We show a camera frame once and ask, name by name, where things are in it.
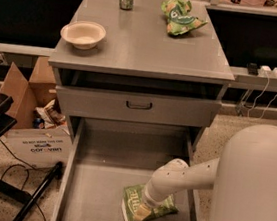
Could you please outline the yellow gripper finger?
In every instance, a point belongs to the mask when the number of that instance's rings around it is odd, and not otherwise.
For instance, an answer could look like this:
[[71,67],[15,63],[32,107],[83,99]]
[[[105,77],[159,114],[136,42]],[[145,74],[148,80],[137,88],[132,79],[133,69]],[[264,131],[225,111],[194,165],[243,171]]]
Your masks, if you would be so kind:
[[136,209],[133,220],[134,221],[143,221],[151,214],[151,208],[146,204],[140,204],[138,209]]

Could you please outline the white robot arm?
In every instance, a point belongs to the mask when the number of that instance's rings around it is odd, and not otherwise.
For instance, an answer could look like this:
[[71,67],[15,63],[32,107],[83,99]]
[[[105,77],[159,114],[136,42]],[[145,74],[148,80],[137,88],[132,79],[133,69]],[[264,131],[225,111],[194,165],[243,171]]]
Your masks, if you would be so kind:
[[209,187],[209,221],[277,221],[277,126],[243,128],[217,159],[187,166],[176,158],[155,170],[134,220],[143,221],[173,193]]

